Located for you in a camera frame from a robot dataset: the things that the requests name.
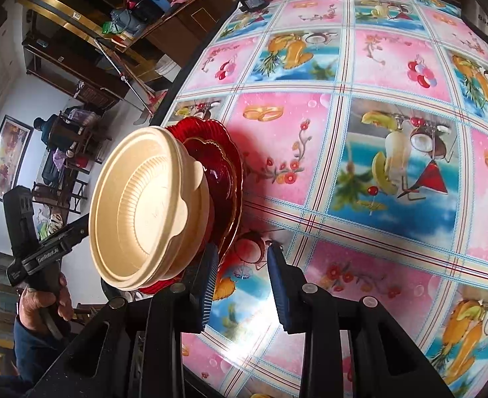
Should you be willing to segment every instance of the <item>picture frame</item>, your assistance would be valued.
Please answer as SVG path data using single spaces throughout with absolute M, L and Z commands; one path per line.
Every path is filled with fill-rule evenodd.
M 11 190 L 19 177 L 28 142 L 34 129 L 5 115 L 0 127 L 0 201 Z

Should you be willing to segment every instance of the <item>table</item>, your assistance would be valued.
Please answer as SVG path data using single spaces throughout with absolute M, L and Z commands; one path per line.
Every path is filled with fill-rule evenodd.
M 190 71 L 163 125 L 219 103 L 247 172 L 209 325 L 182 337 L 185 365 L 225 396 L 298 394 L 303 336 L 279 325 L 271 240 L 335 296 L 376 297 L 456 396 L 486 383 L 488 45 L 459 14 L 272 0 L 231 15 Z

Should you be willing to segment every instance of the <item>beige plastic bowl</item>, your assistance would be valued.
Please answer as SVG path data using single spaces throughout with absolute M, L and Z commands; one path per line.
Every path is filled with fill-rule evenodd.
M 194 196 L 193 203 L 189 206 L 191 211 L 197 210 L 198 214 L 189 214 L 181 248 L 169 270 L 161 276 L 161 280 L 173 278 L 183 271 L 193 260 L 203 241 L 209 218 L 209 187 L 205 175 L 203 175 L 202 183 L 197 190 L 198 194 Z
M 91 201 L 89 240 L 101 277 L 133 290 L 167 276 L 176 257 L 183 264 L 180 247 L 192 232 L 187 224 L 205 215 L 206 186 L 201 163 L 167 130 L 148 127 L 126 137 L 102 168 Z

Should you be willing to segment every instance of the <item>screw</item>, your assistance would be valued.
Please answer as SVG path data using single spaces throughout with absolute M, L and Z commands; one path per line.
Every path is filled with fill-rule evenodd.
M 306 283 L 301 286 L 301 289 L 306 294 L 315 294 L 318 291 L 318 286 L 316 284 Z
M 108 302 L 111 308 L 114 310 L 121 308 L 126 303 L 126 300 L 122 296 L 116 296 Z
M 378 301 L 373 296 L 366 296 L 362 302 L 366 307 L 375 308 L 378 305 Z
M 173 294 L 180 294 L 185 290 L 185 285 L 183 283 L 174 283 L 170 286 L 170 291 Z

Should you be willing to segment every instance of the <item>human hand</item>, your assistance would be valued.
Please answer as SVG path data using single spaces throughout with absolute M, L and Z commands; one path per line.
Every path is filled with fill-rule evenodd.
M 71 295 L 67 289 L 67 279 L 60 272 L 60 294 L 58 297 L 57 313 L 64 320 L 69 321 L 74 315 Z M 56 296 L 51 292 L 40 292 L 26 288 L 19 300 L 19 320 L 29 331 L 48 334 L 48 328 L 40 316 L 40 308 L 49 307 L 56 302 Z

